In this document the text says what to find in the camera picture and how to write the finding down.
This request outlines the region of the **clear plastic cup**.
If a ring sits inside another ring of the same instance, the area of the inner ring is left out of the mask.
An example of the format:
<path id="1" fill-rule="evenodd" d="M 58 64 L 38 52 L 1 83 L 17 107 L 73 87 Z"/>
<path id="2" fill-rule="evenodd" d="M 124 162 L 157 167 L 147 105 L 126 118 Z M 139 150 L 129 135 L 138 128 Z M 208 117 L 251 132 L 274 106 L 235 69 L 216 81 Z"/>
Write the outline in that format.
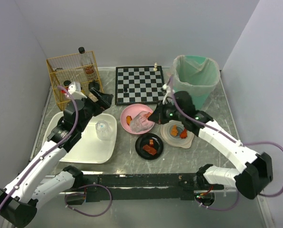
<path id="1" fill-rule="evenodd" d="M 141 132 L 146 131 L 153 127 L 154 122 L 149 121 L 146 119 L 143 115 L 146 113 L 150 113 L 147 111 L 141 111 L 139 114 L 137 114 L 130 123 L 130 129 L 135 132 Z"/>
<path id="2" fill-rule="evenodd" d="M 107 121 L 98 121 L 95 130 L 100 140 L 107 141 L 113 138 L 113 126 Z"/>

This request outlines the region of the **black lid spice jar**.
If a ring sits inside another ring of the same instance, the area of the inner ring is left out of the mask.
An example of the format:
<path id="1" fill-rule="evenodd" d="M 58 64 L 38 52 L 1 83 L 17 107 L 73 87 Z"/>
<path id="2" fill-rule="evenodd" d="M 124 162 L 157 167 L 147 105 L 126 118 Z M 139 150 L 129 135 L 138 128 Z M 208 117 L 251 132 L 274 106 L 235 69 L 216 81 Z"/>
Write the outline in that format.
<path id="1" fill-rule="evenodd" d="M 94 102 L 96 102 L 98 99 L 97 99 L 97 97 L 91 92 L 91 89 L 95 89 L 97 92 L 99 92 L 100 91 L 100 85 L 95 81 L 95 80 L 93 80 L 92 82 L 90 82 L 89 84 L 88 84 L 88 91 L 89 91 L 89 94 L 88 94 L 88 97 L 92 100 L 92 101 L 94 101 Z"/>

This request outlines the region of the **pink plate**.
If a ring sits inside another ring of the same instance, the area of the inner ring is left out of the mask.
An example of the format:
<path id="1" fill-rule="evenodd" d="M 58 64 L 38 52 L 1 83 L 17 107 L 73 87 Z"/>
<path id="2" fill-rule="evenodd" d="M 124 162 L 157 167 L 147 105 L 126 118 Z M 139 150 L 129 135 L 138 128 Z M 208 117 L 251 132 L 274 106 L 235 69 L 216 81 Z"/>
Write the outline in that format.
<path id="1" fill-rule="evenodd" d="M 144 131 L 140 131 L 137 133 L 130 129 L 129 125 L 126 122 L 126 117 L 131 116 L 132 118 L 134 118 L 137 114 L 139 114 L 142 111 L 146 111 L 150 113 L 153 112 L 153 110 L 149 106 L 144 105 L 144 104 L 129 105 L 122 111 L 120 115 L 120 124 L 125 131 L 131 134 L 144 134 L 144 133 L 149 132 L 154 127 L 154 122 L 150 122 L 151 123 L 150 127 Z"/>

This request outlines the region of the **black round plate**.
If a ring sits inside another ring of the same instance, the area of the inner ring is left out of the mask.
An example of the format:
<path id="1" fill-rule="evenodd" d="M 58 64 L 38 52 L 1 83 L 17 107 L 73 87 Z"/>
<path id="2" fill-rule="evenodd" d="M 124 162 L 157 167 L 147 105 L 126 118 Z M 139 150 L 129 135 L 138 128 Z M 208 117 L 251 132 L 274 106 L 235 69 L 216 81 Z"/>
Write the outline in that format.
<path id="1" fill-rule="evenodd" d="M 145 133 L 139 136 L 135 142 L 137 154 L 145 160 L 155 160 L 163 153 L 162 139 L 153 133 Z"/>

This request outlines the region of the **clear bottle red label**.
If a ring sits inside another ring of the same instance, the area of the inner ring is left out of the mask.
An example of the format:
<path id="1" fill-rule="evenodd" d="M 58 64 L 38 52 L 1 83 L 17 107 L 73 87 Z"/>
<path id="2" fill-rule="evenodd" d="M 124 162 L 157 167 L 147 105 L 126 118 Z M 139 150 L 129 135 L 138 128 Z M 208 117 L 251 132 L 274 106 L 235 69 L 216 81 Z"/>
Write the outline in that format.
<path id="1" fill-rule="evenodd" d="M 87 81 L 96 80 L 97 75 L 91 57 L 86 53 L 84 47 L 79 47 L 78 51 L 80 53 L 80 64 L 84 70 Z"/>

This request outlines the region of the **black cap pepper shaker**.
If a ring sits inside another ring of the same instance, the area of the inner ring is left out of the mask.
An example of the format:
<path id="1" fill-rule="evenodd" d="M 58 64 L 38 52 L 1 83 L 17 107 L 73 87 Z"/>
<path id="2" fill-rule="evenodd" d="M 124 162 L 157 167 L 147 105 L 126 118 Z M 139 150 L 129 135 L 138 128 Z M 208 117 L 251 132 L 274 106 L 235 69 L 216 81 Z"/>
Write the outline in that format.
<path id="1" fill-rule="evenodd" d="M 63 82 L 64 88 L 68 88 L 70 84 L 71 84 L 70 80 L 66 80 Z"/>

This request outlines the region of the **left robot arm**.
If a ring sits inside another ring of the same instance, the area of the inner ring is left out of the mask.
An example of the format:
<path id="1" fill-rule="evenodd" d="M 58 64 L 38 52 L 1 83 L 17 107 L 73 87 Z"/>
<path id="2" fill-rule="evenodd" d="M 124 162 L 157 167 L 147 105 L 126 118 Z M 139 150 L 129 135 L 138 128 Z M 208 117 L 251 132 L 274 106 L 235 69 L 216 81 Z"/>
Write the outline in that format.
<path id="1" fill-rule="evenodd" d="M 63 111 L 61 122 L 51 131 L 34 159 L 8 185 L 0 188 L 0 216 L 17 228 L 24 228 L 35 217 L 37 210 L 64 190 L 78 187 L 83 173 L 66 167 L 56 178 L 41 185 L 47 173 L 79 142 L 89 121 L 110 108 L 113 95 L 91 88 L 94 102 L 80 89 L 58 86 L 70 101 Z"/>

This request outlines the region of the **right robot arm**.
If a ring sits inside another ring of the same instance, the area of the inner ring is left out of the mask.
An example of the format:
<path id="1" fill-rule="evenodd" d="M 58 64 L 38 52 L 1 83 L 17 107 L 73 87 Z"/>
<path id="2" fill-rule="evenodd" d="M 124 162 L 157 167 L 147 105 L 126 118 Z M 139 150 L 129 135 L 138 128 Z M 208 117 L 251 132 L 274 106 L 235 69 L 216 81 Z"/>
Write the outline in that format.
<path id="1" fill-rule="evenodd" d="M 197 110 L 186 91 L 176 92 L 174 96 L 175 102 L 158 102 L 149 121 L 156 124 L 166 124 L 171 120 L 181 122 L 189 132 L 215 147 L 234 165 L 233 168 L 212 164 L 201 167 L 198 174 L 205 183 L 234 187 L 250 200 L 259 195 L 273 180 L 271 157 L 243 146 L 213 117 Z"/>

